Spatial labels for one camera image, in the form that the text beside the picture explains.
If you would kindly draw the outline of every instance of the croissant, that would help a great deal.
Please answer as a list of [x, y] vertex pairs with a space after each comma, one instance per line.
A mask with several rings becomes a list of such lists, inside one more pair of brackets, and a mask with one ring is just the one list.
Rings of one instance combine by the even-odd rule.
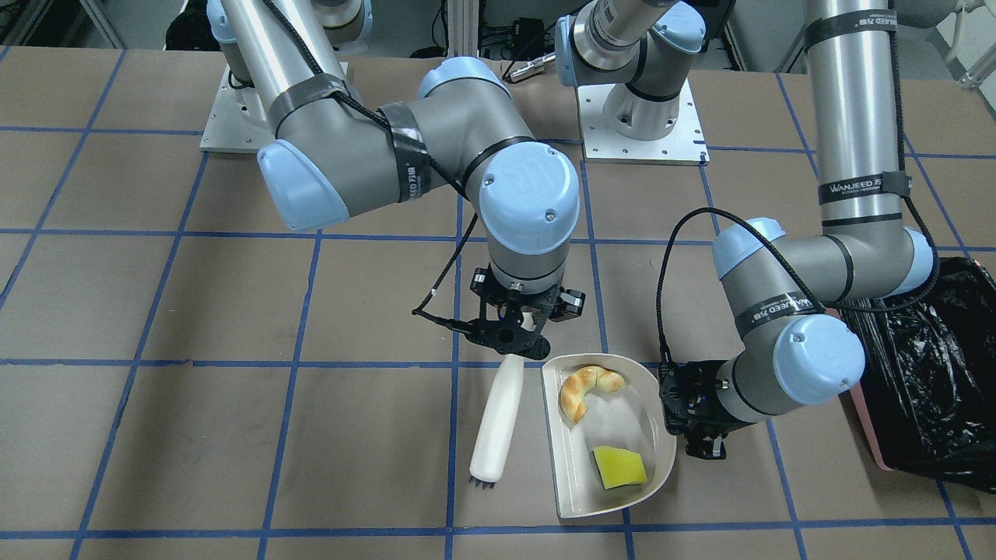
[[587, 366], [577, 370], [564, 380], [561, 386], [561, 411], [571, 421], [578, 423], [588, 411], [585, 394], [595, 388], [606, 393], [615, 393], [625, 386], [623, 376], [599, 366]]

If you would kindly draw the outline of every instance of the white brush handle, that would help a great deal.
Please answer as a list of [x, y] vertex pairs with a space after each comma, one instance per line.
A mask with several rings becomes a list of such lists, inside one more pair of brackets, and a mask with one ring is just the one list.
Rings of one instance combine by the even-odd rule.
[[[523, 327], [531, 329], [532, 326], [532, 316], [526, 314]], [[470, 458], [470, 475], [482, 482], [497, 482], [505, 470], [525, 373], [526, 359], [509, 354], [502, 360], [491, 383], [474, 454]]]

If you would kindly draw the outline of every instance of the white dish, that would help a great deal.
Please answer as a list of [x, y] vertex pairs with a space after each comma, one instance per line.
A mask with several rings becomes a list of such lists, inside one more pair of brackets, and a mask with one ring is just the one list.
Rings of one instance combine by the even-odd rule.
[[[588, 412], [577, 425], [560, 410], [564, 380], [584, 366], [602, 366], [622, 375], [626, 387], [606, 395], [585, 396]], [[586, 517], [630, 507], [652, 496], [674, 466], [677, 438], [664, 429], [657, 378], [644, 366], [614, 354], [560, 356], [543, 366], [543, 402], [550, 456], [554, 465], [557, 512], [562, 518]], [[605, 490], [595, 465], [595, 445], [638, 452], [647, 482]]]

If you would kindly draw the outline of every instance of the black plastic bag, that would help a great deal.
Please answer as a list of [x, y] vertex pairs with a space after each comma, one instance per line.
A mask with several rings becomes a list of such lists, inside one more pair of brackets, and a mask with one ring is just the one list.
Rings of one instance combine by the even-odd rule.
[[865, 344], [861, 392], [885, 465], [996, 493], [996, 285], [989, 274], [971, 260], [942, 258], [937, 285], [922, 302], [841, 316]]

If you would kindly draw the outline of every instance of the brown tiled floor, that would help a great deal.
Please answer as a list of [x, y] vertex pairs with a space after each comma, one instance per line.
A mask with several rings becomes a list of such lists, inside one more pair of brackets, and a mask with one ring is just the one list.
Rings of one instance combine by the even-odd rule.
[[[349, 62], [374, 107], [414, 99], [438, 64]], [[253, 156], [198, 150], [222, 68], [152, 51], [0, 61], [0, 558], [964, 558], [958, 531], [974, 558], [996, 554], [996, 498], [944, 485], [956, 530], [935, 482], [874, 466], [849, 399], [735, 432], [725, 461], [679, 445], [648, 500], [564, 520], [531, 364], [504, 477], [467, 484], [499, 357], [409, 310], [471, 208], [440, 188], [289, 232]], [[688, 210], [820, 232], [786, 103], [817, 149], [809, 82], [781, 79], [786, 96], [774, 75], [692, 74], [703, 169], [584, 162], [574, 93], [553, 75], [510, 88], [587, 180], [566, 283], [588, 304], [548, 327], [553, 355], [658, 359], [653, 289]], [[996, 269], [996, 125], [954, 83], [904, 91], [923, 154], [907, 168], [942, 254]], [[663, 296], [678, 360], [742, 349], [708, 246], [727, 225], [701, 216], [678, 236]], [[463, 319], [487, 264], [475, 235]], [[450, 276], [428, 309], [455, 299]]]

